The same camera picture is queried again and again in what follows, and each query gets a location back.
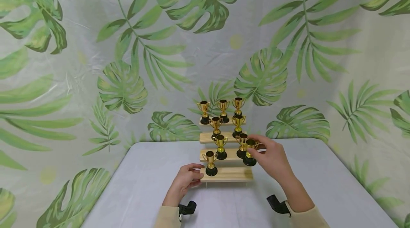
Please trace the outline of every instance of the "wall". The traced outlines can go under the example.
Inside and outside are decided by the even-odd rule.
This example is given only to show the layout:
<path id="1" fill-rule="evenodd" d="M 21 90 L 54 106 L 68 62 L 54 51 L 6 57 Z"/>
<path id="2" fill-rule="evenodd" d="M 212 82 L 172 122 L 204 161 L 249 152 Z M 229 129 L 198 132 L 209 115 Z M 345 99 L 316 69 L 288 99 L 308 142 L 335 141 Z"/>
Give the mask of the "wall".
<path id="1" fill-rule="evenodd" d="M 409 228 L 409 13 L 410 0 L 2 0 L 0 227 L 79 227 L 132 144 L 197 140 L 196 102 L 217 115 L 241 96 L 246 130 L 323 140 Z"/>

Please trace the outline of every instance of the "white table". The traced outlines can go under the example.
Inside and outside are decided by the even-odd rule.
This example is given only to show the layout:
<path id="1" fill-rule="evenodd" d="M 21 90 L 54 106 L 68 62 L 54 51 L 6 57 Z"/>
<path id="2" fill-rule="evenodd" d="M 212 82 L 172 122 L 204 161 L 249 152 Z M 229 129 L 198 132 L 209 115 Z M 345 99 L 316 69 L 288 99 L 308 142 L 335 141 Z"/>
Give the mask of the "white table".
<path id="1" fill-rule="evenodd" d="M 278 139 L 296 176 L 331 228 L 397 228 L 332 151 L 316 139 Z M 199 163 L 199 142 L 135 144 L 115 172 L 83 228 L 151 228 L 179 168 Z M 283 190 L 258 164 L 254 182 L 208 183 L 189 191 L 183 204 L 197 203 L 184 228 L 287 228 L 289 217 L 274 212 L 266 198 Z"/>

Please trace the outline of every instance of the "trophy cup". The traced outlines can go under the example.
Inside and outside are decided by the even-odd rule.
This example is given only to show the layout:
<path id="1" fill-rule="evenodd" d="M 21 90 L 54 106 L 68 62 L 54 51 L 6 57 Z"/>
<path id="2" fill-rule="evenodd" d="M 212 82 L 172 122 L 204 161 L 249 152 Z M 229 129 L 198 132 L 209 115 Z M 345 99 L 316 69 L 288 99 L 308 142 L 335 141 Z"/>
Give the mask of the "trophy cup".
<path id="1" fill-rule="evenodd" d="M 221 134 L 221 131 L 219 130 L 219 127 L 221 126 L 222 118 L 219 117 L 212 117 L 211 120 L 211 127 L 214 128 L 213 134 L 211 136 L 212 140 L 219 134 Z"/>
<path id="2" fill-rule="evenodd" d="M 247 139 L 248 139 L 248 135 L 245 133 L 241 133 L 239 136 L 236 137 L 236 141 L 238 142 L 238 144 L 240 144 L 239 150 L 237 150 L 236 155 L 241 159 L 243 159 L 246 154 L 246 140 Z"/>
<path id="3" fill-rule="evenodd" d="M 237 115 L 237 114 L 242 115 L 241 108 L 245 104 L 245 99 L 243 99 L 242 97 L 236 97 L 235 99 L 232 99 L 232 104 L 236 109 L 234 115 Z"/>
<path id="4" fill-rule="evenodd" d="M 214 161 L 216 160 L 218 153 L 215 153 L 211 150 L 207 151 L 205 154 L 202 155 L 206 162 L 208 163 L 205 169 L 205 173 L 208 176 L 215 176 L 218 173 L 218 169 L 216 168 Z"/>
<path id="5" fill-rule="evenodd" d="M 256 165 L 256 160 L 252 157 L 252 155 L 248 152 L 249 148 L 256 149 L 259 145 L 259 142 L 255 142 L 253 139 L 248 139 L 246 140 L 246 153 L 245 153 L 245 158 L 243 158 L 243 163 L 246 166 L 255 166 Z"/>
<path id="6" fill-rule="evenodd" d="M 245 122 L 246 116 L 240 114 L 232 117 L 232 123 L 236 126 L 235 131 L 232 133 L 233 138 L 236 138 L 242 133 L 241 125 Z"/>
<path id="7" fill-rule="evenodd" d="M 229 122 L 228 114 L 226 113 L 226 109 L 228 109 L 229 103 L 230 102 L 226 101 L 225 99 L 221 99 L 218 102 L 218 108 L 221 110 L 222 123 L 224 124 Z"/>
<path id="8" fill-rule="evenodd" d="M 199 110 L 202 112 L 202 118 L 201 118 L 201 124 L 203 125 L 208 125 L 209 124 L 209 115 L 208 115 L 208 108 L 209 108 L 210 102 L 207 101 L 201 101 L 197 102 L 197 106 Z"/>
<path id="9" fill-rule="evenodd" d="M 216 149 L 216 153 L 218 155 L 216 158 L 218 160 L 224 160 L 227 157 L 227 154 L 226 154 L 225 148 L 224 148 L 224 145 L 226 144 L 227 141 L 228 141 L 228 138 L 224 137 L 221 134 L 214 137 L 214 142 L 215 142 L 216 145 L 218 145 L 218 149 Z"/>

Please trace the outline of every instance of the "wooden plank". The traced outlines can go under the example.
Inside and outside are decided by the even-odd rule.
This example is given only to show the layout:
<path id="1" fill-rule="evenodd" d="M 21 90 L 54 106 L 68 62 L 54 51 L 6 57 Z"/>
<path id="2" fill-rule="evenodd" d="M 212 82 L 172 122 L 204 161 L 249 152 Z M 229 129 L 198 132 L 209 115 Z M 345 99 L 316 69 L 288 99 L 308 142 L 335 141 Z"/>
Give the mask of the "wooden plank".
<path id="1" fill-rule="evenodd" d="M 228 138 L 228 142 L 229 142 L 229 143 L 238 143 L 238 142 L 236 141 L 236 139 L 233 138 L 232 133 L 233 133 L 233 129 L 232 129 L 232 131 L 221 131 L 221 134 L 224 135 L 224 136 L 226 136 L 226 137 Z M 213 134 L 212 132 L 203 132 L 203 133 L 200 133 L 200 134 L 199 134 L 199 142 L 200 142 L 201 144 L 214 144 L 214 141 L 213 141 L 212 138 L 211 138 L 212 134 Z"/>
<path id="2" fill-rule="evenodd" d="M 199 154 L 199 160 L 201 161 L 201 162 L 206 162 L 205 161 L 205 159 L 204 159 L 204 157 L 202 156 L 203 154 L 205 154 L 207 151 L 209 151 L 209 150 L 212 150 L 213 152 L 216 152 L 216 147 L 215 147 L 215 149 L 202 149 L 201 150 L 201 152 L 200 152 L 200 154 Z M 238 150 L 238 148 L 228 148 L 228 149 L 226 149 L 225 148 L 225 152 L 226 152 L 226 159 L 224 159 L 224 160 L 216 160 L 216 161 L 223 161 L 224 163 L 226 162 L 226 161 L 238 161 L 238 160 L 240 160 L 241 162 L 242 162 L 242 159 L 241 158 L 239 158 L 237 155 L 236 155 L 236 152 L 237 152 L 237 150 Z"/>
<path id="3" fill-rule="evenodd" d="M 235 126 L 234 123 L 232 123 L 232 117 L 229 117 L 229 116 L 228 116 L 228 118 L 229 118 L 229 122 L 228 122 L 228 123 L 222 123 L 221 126 Z M 198 123 L 199 123 L 199 125 L 201 125 L 201 126 L 209 126 L 209 127 L 210 127 L 210 124 L 208 124 L 208 125 L 202 124 L 202 123 L 201 123 L 201 118 L 199 118 Z"/>
<path id="4" fill-rule="evenodd" d="M 200 172 L 204 174 L 204 177 L 201 182 L 251 182 L 253 180 L 252 169 L 248 166 L 216 168 L 218 173 L 215 176 L 208 176 L 205 172 L 206 168 L 202 168 Z"/>

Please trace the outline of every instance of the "hand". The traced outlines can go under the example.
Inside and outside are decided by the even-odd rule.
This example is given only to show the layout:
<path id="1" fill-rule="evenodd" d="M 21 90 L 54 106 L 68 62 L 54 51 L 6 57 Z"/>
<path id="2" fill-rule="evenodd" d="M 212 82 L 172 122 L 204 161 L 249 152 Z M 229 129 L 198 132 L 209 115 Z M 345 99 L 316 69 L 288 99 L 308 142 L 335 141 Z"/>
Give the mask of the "hand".
<path id="1" fill-rule="evenodd" d="M 200 185 L 200 179 L 204 177 L 204 174 L 197 170 L 200 168 L 204 168 L 204 166 L 195 163 L 182 166 L 173 180 L 162 206 L 177 207 L 190 188 Z"/>

